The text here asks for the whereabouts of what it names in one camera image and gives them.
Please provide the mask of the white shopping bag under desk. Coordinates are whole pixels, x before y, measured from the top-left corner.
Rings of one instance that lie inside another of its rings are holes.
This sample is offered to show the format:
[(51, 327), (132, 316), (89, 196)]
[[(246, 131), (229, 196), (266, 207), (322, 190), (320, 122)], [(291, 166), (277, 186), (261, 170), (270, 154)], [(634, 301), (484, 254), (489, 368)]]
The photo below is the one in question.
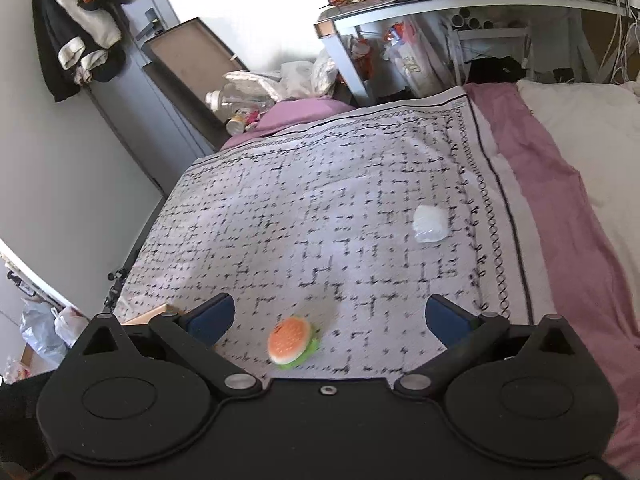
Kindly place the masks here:
[(448, 67), (411, 16), (387, 29), (385, 55), (416, 98), (434, 96), (454, 85)]

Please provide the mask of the clear plastic bottle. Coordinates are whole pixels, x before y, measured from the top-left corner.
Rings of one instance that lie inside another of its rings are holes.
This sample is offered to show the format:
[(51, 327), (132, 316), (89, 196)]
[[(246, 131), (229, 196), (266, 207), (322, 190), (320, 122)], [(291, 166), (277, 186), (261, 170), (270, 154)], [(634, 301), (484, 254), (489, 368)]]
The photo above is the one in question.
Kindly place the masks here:
[(237, 112), (268, 112), (276, 102), (269, 96), (252, 96), (241, 92), (234, 84), (226, 84), (221, 90), (208, 92), (205, 104), (218, 119), (226, 122)]

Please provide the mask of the hanging black white clothes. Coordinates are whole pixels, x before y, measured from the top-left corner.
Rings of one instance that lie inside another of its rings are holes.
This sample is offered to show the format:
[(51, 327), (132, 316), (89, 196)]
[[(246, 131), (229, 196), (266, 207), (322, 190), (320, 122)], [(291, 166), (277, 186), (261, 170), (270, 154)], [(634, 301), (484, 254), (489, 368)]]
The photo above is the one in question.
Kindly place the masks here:
[(32, 0), (32, 24), (43, 80), (57, 103), (125, 67), (111, 0)]

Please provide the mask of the brown framed board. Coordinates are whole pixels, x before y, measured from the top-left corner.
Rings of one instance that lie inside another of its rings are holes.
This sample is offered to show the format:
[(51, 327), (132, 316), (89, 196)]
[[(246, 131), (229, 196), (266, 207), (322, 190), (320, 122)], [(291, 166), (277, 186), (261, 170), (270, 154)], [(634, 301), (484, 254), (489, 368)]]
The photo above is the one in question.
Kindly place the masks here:
[(191, 126), (220, 150), (230, 139), (224, 121), (205, 102), (226, 84), (224, 75), (246, 65), (200, 19), (183, 22), (142, 44), (144, 72)]

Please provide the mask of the grey door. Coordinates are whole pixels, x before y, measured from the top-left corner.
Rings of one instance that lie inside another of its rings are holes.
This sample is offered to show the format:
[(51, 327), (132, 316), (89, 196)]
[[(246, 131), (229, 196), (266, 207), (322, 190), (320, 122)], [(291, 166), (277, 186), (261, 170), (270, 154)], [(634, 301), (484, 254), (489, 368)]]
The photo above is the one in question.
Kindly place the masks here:
[(195, 159), (213, 153), (210, 144), (152, 79), (157, 70), (143, 52), (146, 40), (179, 24), (169, 0), (112, 0), (122, 31), (126, 64), (90, 93), (120, 142), (167, 195)]

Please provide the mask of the pink bed sheet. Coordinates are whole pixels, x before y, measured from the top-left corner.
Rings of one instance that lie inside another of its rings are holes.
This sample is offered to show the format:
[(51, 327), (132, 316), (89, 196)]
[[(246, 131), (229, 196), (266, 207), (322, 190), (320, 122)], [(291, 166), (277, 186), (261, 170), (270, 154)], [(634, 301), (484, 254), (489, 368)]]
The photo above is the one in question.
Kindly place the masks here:
[[(565, 315), (585, 341), (620, 401), (620, 418), (605, 457), (630, 476), (639, 472), (639, 332), (631, 294), (579, 172), (510, 84), (464, 90), (485, 117), (536, 223), (548, 272), (552, 312)], [(225, 151), (298, 125), (354, 109), (341, 103), (278, 106), (257, 131)]]

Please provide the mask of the plush hamburger toy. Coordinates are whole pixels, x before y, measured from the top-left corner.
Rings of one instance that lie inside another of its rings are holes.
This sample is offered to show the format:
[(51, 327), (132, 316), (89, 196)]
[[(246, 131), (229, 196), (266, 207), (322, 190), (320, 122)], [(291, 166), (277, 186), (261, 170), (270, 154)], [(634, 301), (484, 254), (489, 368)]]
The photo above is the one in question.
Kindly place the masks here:
[(268, 336), (270, 362), (281, 368), (302, 365), (319, 349), (319, 331), (306, 318), (290, 316), (279, 322)]

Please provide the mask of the white red plastic bag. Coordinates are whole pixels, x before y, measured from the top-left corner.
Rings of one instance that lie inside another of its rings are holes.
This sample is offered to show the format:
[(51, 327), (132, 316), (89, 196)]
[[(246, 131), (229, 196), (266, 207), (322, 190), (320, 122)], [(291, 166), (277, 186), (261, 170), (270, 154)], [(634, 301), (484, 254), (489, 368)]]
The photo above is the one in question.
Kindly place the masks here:
[(54, 316), (55, 333), (67, 347), (73, 347), (89, 325), (88, 318), (73, 307), (65, 307), (62, 310), (52, 308), (51, 313)]

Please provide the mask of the white shelf rack under desk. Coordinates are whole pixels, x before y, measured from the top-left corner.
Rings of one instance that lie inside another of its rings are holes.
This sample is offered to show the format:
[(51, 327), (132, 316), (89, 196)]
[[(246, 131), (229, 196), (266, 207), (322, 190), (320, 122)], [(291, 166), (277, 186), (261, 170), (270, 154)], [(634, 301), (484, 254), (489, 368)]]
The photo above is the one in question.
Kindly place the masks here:
[(529, 22), (460, 8), (447, 18), (446, 39), (457, 84), (517, 82), (533, 75)]

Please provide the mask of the patterned white black bedspread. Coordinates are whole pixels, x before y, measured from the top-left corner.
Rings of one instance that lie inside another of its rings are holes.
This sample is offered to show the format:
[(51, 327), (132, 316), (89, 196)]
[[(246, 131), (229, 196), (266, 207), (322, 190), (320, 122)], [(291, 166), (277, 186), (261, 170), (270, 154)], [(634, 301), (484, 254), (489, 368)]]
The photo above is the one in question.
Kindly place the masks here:
[[(414, 237), (419, 205), (449, 236)], [(487, 120), (460, 88), (358, 108), (194, 162), (171, 192), (115, 309), (235, 303), (217, 351), (262, 379), (277, 322), (303, 316), (319, 349), (292, 378), (395, 380), (444, 345), (424, 309), (442, 295), (472, 314), (534, 324), (554, 309), (527, 200)]]

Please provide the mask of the brown cardboard box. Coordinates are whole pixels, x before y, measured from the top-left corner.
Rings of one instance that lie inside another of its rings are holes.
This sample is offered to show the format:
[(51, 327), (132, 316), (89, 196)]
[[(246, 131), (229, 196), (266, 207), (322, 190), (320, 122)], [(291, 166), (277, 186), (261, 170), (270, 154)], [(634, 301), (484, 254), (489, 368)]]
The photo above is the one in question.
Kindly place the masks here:
[(132, 318), (131, 320), (126, 321), (124, 325), (125, 326), (145, 325), (145, 324), (148, 324), (152, 320), (152, 318), (155, 318), (157, 315), (161, 315), (165, 313), (182, 315), (182, 310), (180, 308), (173, 306), (172, 304), (161, 304), (160, 306), (155, 307), (154, 309), (149, 310), (148, 312), (140, 314), (135, 318)]

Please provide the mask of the white plastic bags pile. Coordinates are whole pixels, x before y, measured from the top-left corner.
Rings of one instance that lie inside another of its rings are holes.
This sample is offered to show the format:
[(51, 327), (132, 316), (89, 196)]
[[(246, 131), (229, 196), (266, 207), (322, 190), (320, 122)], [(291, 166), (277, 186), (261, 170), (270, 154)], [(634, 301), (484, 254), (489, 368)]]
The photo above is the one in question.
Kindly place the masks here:
[(274, 72), (234, 70), (224, 79), (247, 96), (264, 96), (274, 102), (332, 96), (338, 69), (326, 50), (314, 62), (286, 62)]

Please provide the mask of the grey plastic bag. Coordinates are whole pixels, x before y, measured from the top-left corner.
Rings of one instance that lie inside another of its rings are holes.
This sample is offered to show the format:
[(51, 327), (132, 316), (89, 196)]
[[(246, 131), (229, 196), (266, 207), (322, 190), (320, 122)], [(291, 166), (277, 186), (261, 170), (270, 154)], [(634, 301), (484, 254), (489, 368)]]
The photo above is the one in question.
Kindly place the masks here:
[(67, 347), (54, 326), (52, 306), (45, 301), (23, 299), (20, 333), (35, 354), (50, 364), (59, 366), (66, 357)]

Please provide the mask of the cream blanket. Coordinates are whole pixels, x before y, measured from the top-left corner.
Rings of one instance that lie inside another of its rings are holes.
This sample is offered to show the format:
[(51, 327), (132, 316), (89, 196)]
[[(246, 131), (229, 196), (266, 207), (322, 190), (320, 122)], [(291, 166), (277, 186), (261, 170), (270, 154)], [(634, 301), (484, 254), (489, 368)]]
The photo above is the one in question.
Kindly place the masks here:
[(582, 175), (630, 284), (639, 285), (639, 97), (615, 84), (540, 84), (518, 92)]

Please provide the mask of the white tissue pack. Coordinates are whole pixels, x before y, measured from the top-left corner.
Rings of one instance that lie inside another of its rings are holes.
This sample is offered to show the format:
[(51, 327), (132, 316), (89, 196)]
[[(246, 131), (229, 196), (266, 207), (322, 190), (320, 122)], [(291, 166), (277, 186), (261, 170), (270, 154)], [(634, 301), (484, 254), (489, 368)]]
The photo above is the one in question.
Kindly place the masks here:
[(420, 243), (438, 243), (449, 236), (449, 214), (445, 209), (419, 205), (413, 214), (414, 237)]

